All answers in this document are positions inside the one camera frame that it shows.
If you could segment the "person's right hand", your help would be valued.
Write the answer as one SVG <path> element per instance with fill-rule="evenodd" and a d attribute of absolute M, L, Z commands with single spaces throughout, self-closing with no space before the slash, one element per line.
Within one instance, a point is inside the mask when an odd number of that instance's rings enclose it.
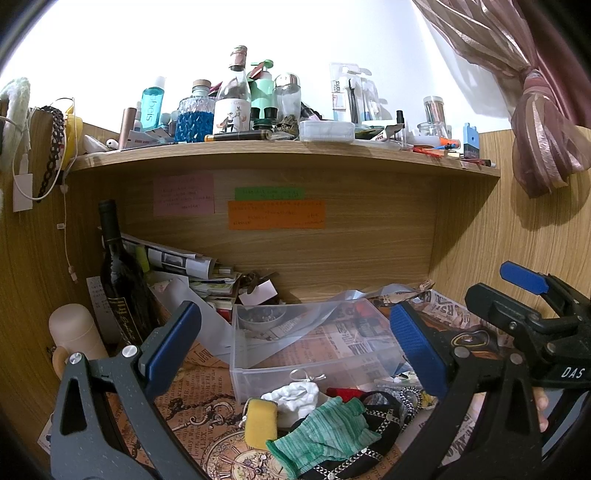
<path fill-rule="evenodd" d="M 534 395 L 535 404 L 536 404 L 536 408 L 537 408 L 537 412 L 538 412 L 538 421 L 539 421 L 540 431 L 542 433 L 544 433 L 549 426 L 549 421 L 548 421 L 548 418 L 545 414 L 546 409 L 549 406 L 549 398 L 548 398 L 545 390 L 541 387 L 534 387 L 533 388 L 533 395 Z"/>

